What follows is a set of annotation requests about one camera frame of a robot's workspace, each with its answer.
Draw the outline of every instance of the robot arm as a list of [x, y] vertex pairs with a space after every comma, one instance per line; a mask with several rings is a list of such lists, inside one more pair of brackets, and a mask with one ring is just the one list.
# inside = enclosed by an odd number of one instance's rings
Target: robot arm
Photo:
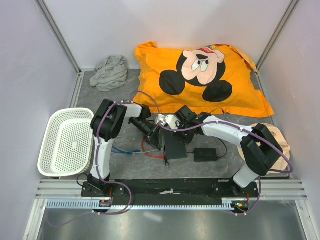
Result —
[[[261, 142], [260, 146], [258, 146], [258, 140], [243, 130], [259, 135], [281, 152], [283, 151], [271, 132], [263, 124], [258, 124], [256, 127], [229, 124], [227, 121], [205, 112], [197, 115], [187, 106], [182, 107], [175, 115], [167, 115], [158, 119], [157, 122], [162, 123], [164, 126], [169, 126], [173, 130], [179, 129], [180, 131], [176, 131], [173, 135], [186, 144], [191, 143], [195, 134], [201, 134], [216, 137], [241, 147], [246, 164], [231, 179], [231, 182], [240, 188], [246, 188], [259, 176], [265, 176], [280, 157], [267, 144]], [[188, 131], [181, 131], [197, 125], [202, 126]]]
[[[97, 138], [98, 126], [112, 104], [112, 101], [105, 99], [91, 122], [96, 148], [99, 145]], [[159, 114], [156, 120], [157, 124], [150, 124], [146, 120], [146, 118], [149, 117], [151, 117], [151, 113], [147, 106], [133, 103], [117, 105], [111, 111], [110, 116], [105, 119], [99, 133], [102, 141], [98, 155], [99, 171], [103, 179], [108, 179], [110, 176], [109, 163], [112, 145], [114, 139], [120, 133], [125, 118], [129, 118], [129, 123], [134, 124], [145, 134], [145, 140], [148, 144], [159, 150], [161, 149], [161, 144], [159, 137], [160, 127], [158, 124], [169, 126], [172, 130], [183, 130], [208, 122], [226, 122], [205, 112], [197, 115], [187, 106], [182, 107], [175, 115], [170, 114], [164, 116]], [[256, 127], [237, 126], [258, 134], [282, 151], [282, 148], [266, 126], [262, 124], [258, 124]], [[279, 154], [269, 146], [263, 143], [258, 146], [257, 140], [248, 133], [226, 124], [206, 124], [193, 130], [176, 131], [173, 135], [179, 138], [181, 142], [188, 144], [191, 143], [195, 134], [220, 138], [242, 148], [246, 164], [231, 179], [231, 183], [235, 183], [240, 188], [246, 188], [257, 177], [265, 176], [280, 157]], [[99, 177], [95, 167], [91, 170], [91, 176], [93, 178], [91, 177], [89, 181], [91, 182], [90, 184], [96, 185], [98, 188]]]

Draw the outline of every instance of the white plastic basket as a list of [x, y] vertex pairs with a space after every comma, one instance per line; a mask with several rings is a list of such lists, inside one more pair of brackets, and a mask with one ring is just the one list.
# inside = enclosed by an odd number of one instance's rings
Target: white plastic basket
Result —
[[91, 160], [94, 113], [87, 108], [68, 108], [54, 113], [46, 127], [38, 170], [48, 177], [85, 172]]

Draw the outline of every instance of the mickey mouse ear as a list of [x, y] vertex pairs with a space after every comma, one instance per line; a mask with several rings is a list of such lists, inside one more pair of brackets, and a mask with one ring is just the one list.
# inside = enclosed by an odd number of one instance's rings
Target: mickey mouse ear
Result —
[[180, 95], [186, 87], [186, 82], [180, 73], [165, 70], [160, 74], [159, 85], [166, 94]]

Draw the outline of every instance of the gray mat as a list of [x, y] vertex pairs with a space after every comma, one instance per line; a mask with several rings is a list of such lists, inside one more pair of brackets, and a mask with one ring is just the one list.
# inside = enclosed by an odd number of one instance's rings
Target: gray mat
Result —
[[[84, 73], [83, 83], [77, 103], [79, 108], [91, 109], [94, 113], [99, 108], [103, 99], [113, 101], [128, 100], [130, 93], [137, 90], [140, 81], [140, 70], [129, 70], [127, 83], [120, 88], [101, 92], [95, 87], [91, 87], [89, 79], [94, 75], [93, 71]], [[256, 89], [259, 84], [255, 74], [252, 75], [252, 82]], [[270, 117], [253, 118], [239, 115], [217, 115], [218, 118], [240, 125], [251, 125], [254, 123], [269, 123]], [[143, 134], [133, 125], [129, 125], [128, 121], [122, 126], [121, 132], [115, 141], [118, 146], [124, 150], [132, 151], [141, 149]], [[147, 179], [147, 178], [230, 178], [243, 165], [244, 161], [238, 153], [235, 145], [225, 142], [227, 146], [227, 154], [217, 162], [194, 162], [193, 154], [188, 154], [188, 158], [170, 161], [170, 168], [166, 167], [163, 159], [151, 158], [145, 154], [125, 155], [112, 153], [110, 160], [110, 172], [112, 179]], [[225, 153], [225, 148], [214, 137], [196, 135], [191, 144], [187, 146], [187, 150], [194, 148], [217, 148], [218, 156]], [[285, 176], [283, 174], [270, 174], [268, 176]]]

